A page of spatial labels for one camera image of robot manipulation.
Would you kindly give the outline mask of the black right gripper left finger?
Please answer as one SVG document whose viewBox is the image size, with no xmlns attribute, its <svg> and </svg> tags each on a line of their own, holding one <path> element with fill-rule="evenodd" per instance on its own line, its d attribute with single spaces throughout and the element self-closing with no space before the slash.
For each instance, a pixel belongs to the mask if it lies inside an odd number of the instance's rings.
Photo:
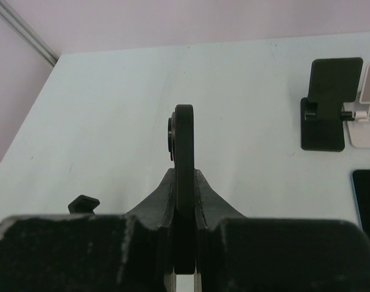
<svg viewBox="0 0 370 292">
<path fill-rule="evenodd" d="M 0 222 L 0 291 L 174 291 L 174 171 L 122 215 Z"/>
</svg>

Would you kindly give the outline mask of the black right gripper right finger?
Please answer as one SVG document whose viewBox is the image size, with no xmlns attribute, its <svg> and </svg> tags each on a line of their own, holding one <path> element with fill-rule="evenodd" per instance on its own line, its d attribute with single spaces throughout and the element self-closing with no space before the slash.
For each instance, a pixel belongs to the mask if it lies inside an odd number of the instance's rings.
<svg viewBox="0 0 370 292">
<path fill-rule="evenodd" d="M 344 220 L 248 218 L 195 172 L 196 291 L 370 291 L 370 241 Z"/>
</svg>

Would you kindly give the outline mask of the black smartphone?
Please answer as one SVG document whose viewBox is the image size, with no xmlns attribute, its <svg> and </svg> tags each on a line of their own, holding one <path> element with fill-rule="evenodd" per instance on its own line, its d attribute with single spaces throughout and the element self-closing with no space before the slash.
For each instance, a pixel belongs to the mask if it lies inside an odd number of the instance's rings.
<svg viewBox="0 0 370 292">
<path fill-rule="evenodd" d="M 192 105 L 177 105 L 168 119 L 168 151 L 174 162 L 174 244 L 176 274 L 193 274 L 196 266 L 194 214 L 194 111 Z"/>
</svg>

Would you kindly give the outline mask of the teal-edged smartphone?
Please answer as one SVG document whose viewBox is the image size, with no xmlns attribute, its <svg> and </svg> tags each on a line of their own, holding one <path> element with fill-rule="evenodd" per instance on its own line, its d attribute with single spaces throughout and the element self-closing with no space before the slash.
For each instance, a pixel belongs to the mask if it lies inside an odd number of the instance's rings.
<svg viewBox="0 0 370 292">
<path fill-rule="evenodd" d="M 352 182 L 360 224 L 370 239 L 370 170 L 354 170 L 352 172 Z"/>
</svg>

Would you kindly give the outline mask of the white phone stand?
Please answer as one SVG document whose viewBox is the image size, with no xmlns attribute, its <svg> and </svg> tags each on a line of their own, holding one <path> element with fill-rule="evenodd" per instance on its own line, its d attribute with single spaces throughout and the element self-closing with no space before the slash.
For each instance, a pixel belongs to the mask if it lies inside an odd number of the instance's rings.
<svg viewBox="0 0 370 292">
<path fill-rule="evenodd" d="M 356 101 L 347 103 L 354 121 L 347 122 L 349 140 L 355 148 L 370 148 L 370 63 L 367 65 Z"/>
</svg>

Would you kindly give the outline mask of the black folding phone stand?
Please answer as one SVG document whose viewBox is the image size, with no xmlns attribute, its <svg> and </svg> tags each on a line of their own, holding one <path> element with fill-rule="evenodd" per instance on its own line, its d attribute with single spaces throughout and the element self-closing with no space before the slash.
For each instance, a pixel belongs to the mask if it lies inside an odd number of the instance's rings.
<svg viewBox="0 0 370 292">
<path fill-rule="evenodd" d="M 353 121 L 354 114 L 343 106 L 356 100 L 362 67 L 360 57 L 312 62 L 308 94 L 300 101 L 303 150 L 344 150 L 343 123 Z"/>
</svg>

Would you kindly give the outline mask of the black pole phone stand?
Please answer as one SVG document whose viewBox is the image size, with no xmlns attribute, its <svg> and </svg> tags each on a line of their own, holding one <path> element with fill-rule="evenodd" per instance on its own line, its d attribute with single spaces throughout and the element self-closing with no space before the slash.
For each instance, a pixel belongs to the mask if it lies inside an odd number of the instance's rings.
<svg viewBox="0 0 370 292">
<path fill-rule="evenodd" d="M 94 209 L 99 205 L 98 199 L 79 195 L 68 205 L 68 210 L 70 214 L 94 214 Z"/>
</svg>

